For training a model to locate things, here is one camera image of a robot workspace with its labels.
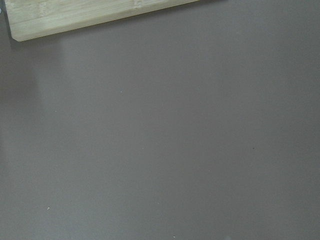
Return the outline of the bamboo cutting board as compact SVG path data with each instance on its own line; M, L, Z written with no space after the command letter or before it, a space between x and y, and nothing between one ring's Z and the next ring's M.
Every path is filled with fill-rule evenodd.
M23 42L188 4L187 0L6 0L11 37Z

